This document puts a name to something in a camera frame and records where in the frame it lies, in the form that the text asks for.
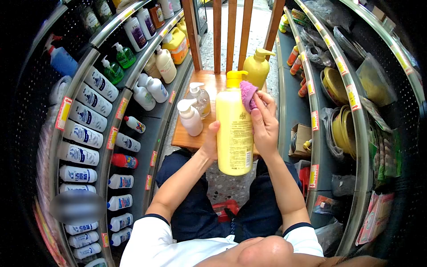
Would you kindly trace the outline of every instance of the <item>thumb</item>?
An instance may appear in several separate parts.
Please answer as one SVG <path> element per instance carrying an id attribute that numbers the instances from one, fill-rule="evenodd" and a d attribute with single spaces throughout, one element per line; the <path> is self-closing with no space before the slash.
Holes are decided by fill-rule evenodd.
<path id="1" fill-rule="evenodd" d="M 263 116 L 262 116 L 261 111 L 259 109 L 253 109 L 251 111 L 251 119 L 252 119 L 252 125 L 254 126 L 254 132 L 255 133 L 266 132 Z"/>

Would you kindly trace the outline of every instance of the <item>white pump bottle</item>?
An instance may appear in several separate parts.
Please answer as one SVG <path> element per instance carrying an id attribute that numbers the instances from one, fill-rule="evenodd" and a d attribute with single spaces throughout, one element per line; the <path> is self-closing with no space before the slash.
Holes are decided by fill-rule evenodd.
<path id="1" fill-rule="evenodd" d="M 203 130 L 202 119 L 199 112 L 192 105 L 197 103 L 197 99 L 183 99 L 176 107 L 179 110 L 179 118 L 182 125 L 191 136 L 198 136 Z"/>

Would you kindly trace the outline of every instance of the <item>hand sanitizer bottle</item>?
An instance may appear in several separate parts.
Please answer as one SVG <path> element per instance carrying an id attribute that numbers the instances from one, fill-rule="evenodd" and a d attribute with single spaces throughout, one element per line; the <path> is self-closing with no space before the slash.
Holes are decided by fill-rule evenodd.
<path id="1" fill-rule="evenodd" d="M 198 136 L 203 130 L 202 119 L 199 112 L 192 105 L 197 103 L 197 99 L 183 99 L 176 107 L 179 110 L 179 118 L 182 125 L 191 136 Z"/>
<path id="2" fill-rule="evenodd" d="M 211 100 L 209 94 L 205 89 L 200 89 L 199 86 L 204 85 L 201 82 L 190 83 L 190 93 L 187 94 L 185 99 L 197 99 L 197 103 L 193 104 L 193 107 L 197 109 L 200 114 L 200 118 L 203 120 L 211 111 Z"/>

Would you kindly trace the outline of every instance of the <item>chair back slat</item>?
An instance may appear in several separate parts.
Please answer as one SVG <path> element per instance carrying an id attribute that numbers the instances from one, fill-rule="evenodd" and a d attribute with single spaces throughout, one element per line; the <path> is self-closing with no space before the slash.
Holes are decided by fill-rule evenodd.
<path id="1" fill-rule="evenodd" d="M 246 59 L 253 5 L 254 0 L 245 0 L 245 4 L 243 6 L 242 36 L 240 37 L 239 64 L 237 70 L 243 69 L 243 63 Z"/>
<path id="2" fill-rule="evenodd" d="M 233 69 L 234 37 L 236 35 L 237 0 L 228 0 L 227 63 L 225 71 Z"/>
<path id="3" fill-rule="evenodd" d="M 221 0 L 213 0 L 213 72 L 221 73 Z"/>

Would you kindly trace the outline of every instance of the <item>yellow bottle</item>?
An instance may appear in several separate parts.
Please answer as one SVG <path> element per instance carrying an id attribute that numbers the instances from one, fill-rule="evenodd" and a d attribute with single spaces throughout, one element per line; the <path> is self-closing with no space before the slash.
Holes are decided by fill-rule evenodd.
<path id="1" fill-rule="evenodd" d="M 227 73 L 227 88 L 216 95 L 218 168 L 228 175 L 243 175 L 252 169 L 254 137 L 251 115 L 242 104 L 240 82 L 246 71 Z"/>
<path id="2" fill-rule="evenodd" d="M 243 63 L 243 70 L 248 72 L 248 75 L 242 75 L 243 80 L 255 85 L 259 90 L 262 89 L 270 71 L 266 55 L 275 56 L 276 54 L 263 48 L 257 48 L 255 54 L 248 57 Z"/>

